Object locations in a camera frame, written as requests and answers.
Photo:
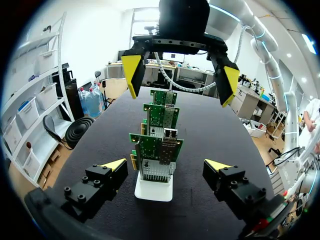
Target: white bin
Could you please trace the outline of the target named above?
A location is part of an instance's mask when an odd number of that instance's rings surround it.
[[[254,129],[254,131],[251,133],[251,136],[255,138],[261,138],[266,133],[266,130],[267,130],[266,125],[264,125],[261,122],[257,122],[253,120],[250,120],[250,122],[251,122],[251,128]],[[261,124],[262,124],[262,129],[259,129],[256,127],[256,126],[259,127]]]
[[[253,133],[254,129],[251,128],[251,122],[248,125],[245,125],[244,123],[242,123],[242,125],[245,127],[245,129],[248,131],[249,135],[251,136],[251,134]]]
[[[27,104],[23,106],[22,109],[18,110],[18,116],[21,118],[26,129],[29,129],[31,125],[39,118],[35,99],[36,97],[34,96]]]
[[[20,130],[17,125],[16,116],[14,116],[13,120],[6,127],[3,134],[3,138],[8,144],[8,147],[11,153],[13,154],[13,152],[15,151],[16,147],[18,146],[22,138]]]
[[[34,62],[34,75],[39,76],[58,66],[57,50],[46,51],[39,54]]]
[[[36,100],[41,109],[47,110],[58,100],[56,84],[55,82],[45,86],[45,89],[36,95]]]
[[[40,167],[40,162],[38,160],[38,158],[36,157],[36,155],[34,154],[34,152],[30,151],[28,157],[25,160],[25,163],[23,165],[23,169],[27,172],[27,174],[34,179],[37,171]]]

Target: window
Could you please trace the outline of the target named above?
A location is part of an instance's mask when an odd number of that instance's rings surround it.
[[[149,31],[145,27],[156,27],[159,21],[160,12],[158,7],[137,8],[133,11],[132,25],[131,25],[131,42],[130,47],[134,45],[132,37],[140,35],[148,35]]]

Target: cardboard box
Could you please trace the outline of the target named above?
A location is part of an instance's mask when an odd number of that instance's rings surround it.
[[[269,122],[267,125],[266,125],[266,129],[269,133],[273,133],[274,130],[276,129],[276,126],[277,124],[275,122]]]
[[[38,179],[38,184],[42,189],[44,188],[46,182],[47,182],[47,178],[43,174],[41,174]]]
[[[42,170],[42,174],[43,176],[45,176],[46,178],[49,176],[49,174],[52,172],[52,168],[51,166],[47,163],[44,167],[44,169]]]
[[[59,157],[60,152],[58,150],[54,150],[49,159],[54,163]]]

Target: person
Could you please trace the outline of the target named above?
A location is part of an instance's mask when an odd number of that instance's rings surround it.
[[[303,113],[305,127],[299,137],[300,147],[307,147],[315,136],[315,129],[320,128],[320,100],[313,99]],[[314,152],[320,154],[320,141],[314,147]]]

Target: white shirt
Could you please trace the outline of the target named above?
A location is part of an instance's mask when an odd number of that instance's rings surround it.
[[[308,113],[310,120],[314,120],[314,124],[316,124],[316,127],[312,132],[309,132],[307,126],[304,127],[299,136],[300,147],[306,147],[314,138],[316,129],[320,128],[320,100],[313,99],[306,106],[304,111]]]

